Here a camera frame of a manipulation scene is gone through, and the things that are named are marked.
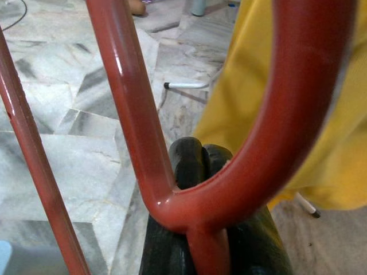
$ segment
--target marble floor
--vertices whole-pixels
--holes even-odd
[[[25,0],[28,13],[4,32],[46,154],[92,274],[138,274],[147,211],[136,186],[84,0]],[[163,134],[190,135],[210,88],[165,90],[167,81],[206,81],[223,65],[237,7],[207,0],[155,0],[134,17]],[[0,25],[24,12],[0,0]],[[0,239],[56,241],[3,105],[0,106]],[[367,209],[323,211],[296,203],[272,212],[295,274],[367,274]]]

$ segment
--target red metal rod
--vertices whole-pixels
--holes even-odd
[[[90,272],[87,263],[52,174],[1,30],[0,80],[0,94],[6,112],[69,272],[72,275],[88,275]]]
[[[273,3],[271,75],[255,126],[229,165],[181,191],[127,1],[87,0],[144,202],[162,225],[187,234],[199,274],[229,273],[222,228],[265,204],[303,162],[324,123],[348,50],[356,1]]]

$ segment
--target white plastic leg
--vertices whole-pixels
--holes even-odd
[[[320,217],[320,212],[300,193],[296,193],[295,199],[302,205],[302,207],[312,215],[314,218]]]

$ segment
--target light blue object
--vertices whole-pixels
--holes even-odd
[[[203,16],[206,8],[206,0],[193,0],[191,13],[196,16]]]
[[[0,275],[68,275],[58,247],[24,248],[0,241]]]

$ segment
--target black rubber tip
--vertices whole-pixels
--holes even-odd
[[[320,211],[319,211],[319,210],[316,210],[315,212],[313,212],[313,213],[311,214],[311,216],[312,216],[312,217],[314,217],[315,219],[318,219],[318,218],[320,218],[320,217],[321,217],[321,213],[320,213]]]

